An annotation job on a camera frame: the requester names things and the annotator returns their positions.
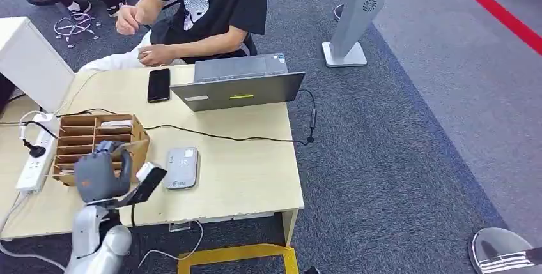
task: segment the white cable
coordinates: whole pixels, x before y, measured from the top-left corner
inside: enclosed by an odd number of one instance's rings
[[[62,109],[64,108],[64,106],[68,105],[68,106],[66,107],[66,109],[69,109],[69,108],[70,108],[70,106],[71,106],[72,103],[74,102],[75,97],[79,94],[79,92],[81,92],[81,90],[83,90],[83,87],[87,84],[87,82],[90,81],[90,79],[91,79],[92,77],[94,77],[94,76],[95,76],[96,74],[98,74],[98,73],[104,72],[104,71],[100,71],[100,70],[96,70],[96,69],[92,69],[92,70],[94,70],[94,71],[96,71],[96,72],[95,72],[94,74],[90,75],[90,76],[85,80],[85,82],[83,82],[83,85],[81,85],[81,87],[79,88],[79,90],[77,90],[77,92],[75,92],[75,94],[72,96],[72,98],[71,98],[69,101],[65,102],[62,106],[60,106],[60,108],[56,109],[56,111],[54,112],[54,115],[55,115],[55,116],[58,114],[58,112],[60,112],[60,110],[62,110]]]
[[[17,197],[15,198],[15,202],[13,203],[13,206],[12,206],[11,210],[2,219],[2,221],[0,221],[0,239],[2,238],[2,231],[4,230],[4,227],[6,226],[6,224],[8,223],[8,219],[10,218],[10,215],[12,215],[12,213],[22,204],[22,202],[24,202],[26,200],[28,195],[29,195],[28,193],[25,193],[25,194],[23,194],[22,198],[19,199],[20,192],[19,192],[19,194],[17,194]],[[5,249],[2,246],[2,241],[1,240],[0,240],[0,252],[6,254],[8,256],[11,256],[11,257],[37,258],[37,259],[43,260],[43,261],[45,261],[47,263],[50,263],[50,264],[52,264],[54,266],[57,266],[58,268],[60,268],[62,270],[63,273],[66,271],[66,268],[62,264],[57,263],[56,261],[50,260],[49,258],[45,258],[43,256],[34,255],[34,254],[15,254],[15,253],[12,253],[12,252],[10,252],[9,250]]]
[[[47,115],[41,111],[37,111],[37,110],[32,110],[32,111],[29,111],[27,113],[25,113],[19,120],[19,138],[21,140],[24,140],[24,138],[26,137],[25,136],[25,132],[26,132],[26,125],[23,124],[23,120],[24,118],[26,118],[27,116],[31,115],[31,114],[41,114],[43,115],[44,117],[47,117]]]
[[[147,258],[147,256],[149,256],[149,254],[152,253],[152,252],[162,254],[164,256],[168,256],[169,258],[175,259],[177,261],[181,261],[181,260],[184,260],[184,259],[190,257],[197,250],[199,244],[201,243],[201,239],[203,239],[203,226],[201,226],[201,223],[199,223],[198,221],[194,221],[194,222],[196,222],[199,225],[199,228],[201,229],[201,234],[199,235],[199,240],[197,241],[196,246],[194,247],[194,249],[190,253],[188,253],[188,255],[186,255],[185,257],[182,257],[182,258],[177,258],[175,256],[169,255],[168,253],[164,253],[164,252],[159,251],[159,250],[150,250],[150,251],[147,252],[147,254],[145,254],[143,259],[141,259],[141,262],[139,263],[139,266],[137,266],[137,267],[140,268],[141,265],[143,264],[143,262],[145,261],[145,259]]]

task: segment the black t-shirt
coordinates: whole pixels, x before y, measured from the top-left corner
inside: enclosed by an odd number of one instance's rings
[[[153,26],[151,42],[194,42],[226,33],[229,25],[249,33],[263,34],[266,12],[267,0],[182,0],[173,17]]]

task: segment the sneaker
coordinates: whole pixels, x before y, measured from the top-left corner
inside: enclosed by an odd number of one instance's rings
[[[113,7],[110,7],[107,9],[107,13],[109,14],[109,17],[116,17],[117,14],[118,14],[118,10],[120,10],[120,8],[122,6],[124,6],[126,3],[126,0],[122,0],[119,2],[119,4],[113,6]]]
[[[68,7],[68,9],[70,10],[72,17],[75,20],[82,20],[85,18],[85,16],[77,15],[77,14],[88,13],[90,9],[92,9],[92,4],[89,1],[84,1],[84,2],[74,1],[74,4]]]

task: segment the black smartphone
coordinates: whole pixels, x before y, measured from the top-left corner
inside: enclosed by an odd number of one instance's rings
[[[169,100],[169,69],[151,71],[149,74],[149,89],[147,101],[150,103]]]

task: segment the gray pillar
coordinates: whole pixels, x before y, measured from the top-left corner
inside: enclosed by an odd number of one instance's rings
[[[322,43],[327,66],[367,64],[365,54],[357,41],[383,5],[384,0],[345,0],[343,14],[331,41]]]

